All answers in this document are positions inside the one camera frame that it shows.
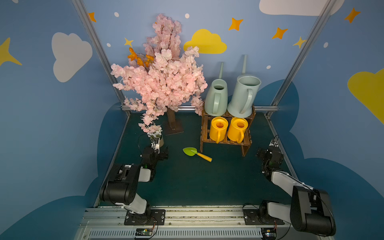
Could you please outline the yellow watering can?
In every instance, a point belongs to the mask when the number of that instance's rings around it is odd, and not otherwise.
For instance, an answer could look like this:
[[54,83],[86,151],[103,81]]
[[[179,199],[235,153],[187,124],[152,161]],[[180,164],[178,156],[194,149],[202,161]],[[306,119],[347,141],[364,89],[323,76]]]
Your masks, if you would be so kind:
[[224,140],[228,128],[228,121],[223,117],[215,117],[211,120],[210,139],[218,144]]
[[232,118],[229,130],[228,130],[228,138],[231,141],[237,142],[240,144],[245,137],[245,131],[248,128],[248,121],[243,118]]

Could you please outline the pale blue watering can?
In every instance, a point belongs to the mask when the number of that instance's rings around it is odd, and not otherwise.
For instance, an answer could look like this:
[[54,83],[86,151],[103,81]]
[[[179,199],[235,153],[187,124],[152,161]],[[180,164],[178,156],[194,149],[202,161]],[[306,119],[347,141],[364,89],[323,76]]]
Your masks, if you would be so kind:
[[236,118],[247,118],[252,112],[252,105],[262,84],[256,76],[246,73],[247,55],[244,55],[242,73],[237,77],[232,99],[228,104],[228,112]]

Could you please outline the brown wooden slatted shelf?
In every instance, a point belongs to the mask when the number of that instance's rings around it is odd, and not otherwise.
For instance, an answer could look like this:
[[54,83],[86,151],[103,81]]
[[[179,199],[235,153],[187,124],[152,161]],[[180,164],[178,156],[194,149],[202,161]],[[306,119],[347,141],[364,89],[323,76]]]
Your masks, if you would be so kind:
[[242,156],[246,156],[252,145],[250,127],[255,118],[255,107],[247,118],[236,118],[229,112],[220,117],[214,117],[202,111],[202,127],[200,152],[203,143],[237,145],[242,147]]

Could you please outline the sage green watering can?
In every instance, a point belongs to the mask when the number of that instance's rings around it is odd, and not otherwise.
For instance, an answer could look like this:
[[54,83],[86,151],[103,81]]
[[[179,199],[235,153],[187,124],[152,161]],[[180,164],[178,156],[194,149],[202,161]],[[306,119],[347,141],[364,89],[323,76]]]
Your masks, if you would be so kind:
[[214,117],[224,115],[228,106],[228,85],[223,79],[223,68],[221,62],[219,77],[212,82],[204,104],[205,112]]

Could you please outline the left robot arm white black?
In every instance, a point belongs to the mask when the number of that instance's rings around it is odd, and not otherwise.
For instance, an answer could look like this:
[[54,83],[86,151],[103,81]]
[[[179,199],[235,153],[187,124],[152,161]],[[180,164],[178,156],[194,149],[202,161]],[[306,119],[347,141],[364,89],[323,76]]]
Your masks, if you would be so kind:
[[158,161],[166,160],[168,148],[154,150],[146,147],[140,164],[114,164],[104,181],[99,198],[128,211],[130,214],[148,216],[151,207],[137,193],[138,183],[153,181]]

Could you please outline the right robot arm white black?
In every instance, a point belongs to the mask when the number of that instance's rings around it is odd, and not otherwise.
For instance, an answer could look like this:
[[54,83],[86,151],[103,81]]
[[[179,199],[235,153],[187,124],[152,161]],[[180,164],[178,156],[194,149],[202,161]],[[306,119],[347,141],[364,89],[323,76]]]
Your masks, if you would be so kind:
[[271,141],[266,149],[258,148],[256,156],[263,161],[261,171],[267,180],[291,197],[289,206],[262,201],[258,213],[261,223],[282,220],[299,232],[322,237],[334,236],[337,228],[329,194],[308,186],[283,171],[280,166],[284,155],[275,141]]

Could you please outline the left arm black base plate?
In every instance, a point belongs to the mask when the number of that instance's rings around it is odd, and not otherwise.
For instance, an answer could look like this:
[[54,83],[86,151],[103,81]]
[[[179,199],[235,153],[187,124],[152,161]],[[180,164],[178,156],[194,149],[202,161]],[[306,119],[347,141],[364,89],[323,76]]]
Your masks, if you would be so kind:
[[125,226],[163,226],[165,224],[166,210],[151,209],[144,214],[133,214],[127,212],[124,225]]

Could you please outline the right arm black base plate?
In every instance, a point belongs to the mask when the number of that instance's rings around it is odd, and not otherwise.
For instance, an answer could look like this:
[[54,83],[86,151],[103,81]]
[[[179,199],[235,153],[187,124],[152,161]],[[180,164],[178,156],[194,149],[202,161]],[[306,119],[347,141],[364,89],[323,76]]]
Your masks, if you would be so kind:
[[278,226],[284,225],[285,223],[277,218],[271,217],[268,215],[267,212],[262,212],[260,213],[259,210],[257,209],[244,209],[243,210],[244,214],[244,221],[245,224],[248,225],[275,225],[277,224]]

